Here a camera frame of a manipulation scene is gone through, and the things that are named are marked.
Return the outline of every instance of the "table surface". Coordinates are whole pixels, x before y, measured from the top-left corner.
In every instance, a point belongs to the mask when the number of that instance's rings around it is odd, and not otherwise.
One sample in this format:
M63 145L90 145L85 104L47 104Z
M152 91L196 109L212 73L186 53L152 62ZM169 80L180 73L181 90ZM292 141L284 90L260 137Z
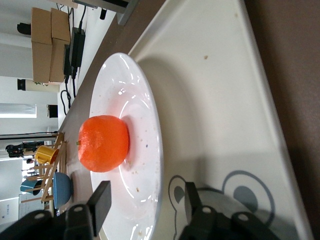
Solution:
M113 20L61 125L67 142L67 174L74 185L70 203L87 201L92 194L90 172L79 163L76 142L81 124L89 117L100 67L114 53L129 53L163 3L164 0L141 0L125 26ZM309 1L303 6L276 0L245 3L306 212L318 239L320 3Z

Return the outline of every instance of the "blue bowl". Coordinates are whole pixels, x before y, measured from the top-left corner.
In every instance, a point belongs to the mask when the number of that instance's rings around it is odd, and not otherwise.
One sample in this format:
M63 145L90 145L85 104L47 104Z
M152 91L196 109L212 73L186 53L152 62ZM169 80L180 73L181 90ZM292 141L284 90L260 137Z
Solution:
M65 205L72 194L72 183L68 175L62 172L53 174L53 203L54 208L58 209Z

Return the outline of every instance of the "plate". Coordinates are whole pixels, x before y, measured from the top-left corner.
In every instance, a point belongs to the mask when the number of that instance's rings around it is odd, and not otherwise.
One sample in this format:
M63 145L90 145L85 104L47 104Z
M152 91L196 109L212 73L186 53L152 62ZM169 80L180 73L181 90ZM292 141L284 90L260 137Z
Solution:
M109 240L151 239L162 194L160 123L144 73L124 53L110 56L97 76L89 116L99 115L123 120L130 136L128 155L118 168L90 173L93 190L111 181L112 205L102 228Z

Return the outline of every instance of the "yellow mug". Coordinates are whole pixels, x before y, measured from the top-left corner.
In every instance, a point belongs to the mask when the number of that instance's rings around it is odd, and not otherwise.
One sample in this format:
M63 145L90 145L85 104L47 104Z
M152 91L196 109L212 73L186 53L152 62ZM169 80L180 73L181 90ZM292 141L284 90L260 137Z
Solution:
M48 146L40 146L35 153L35 160L40 164L52 164L58 155L59 150Z

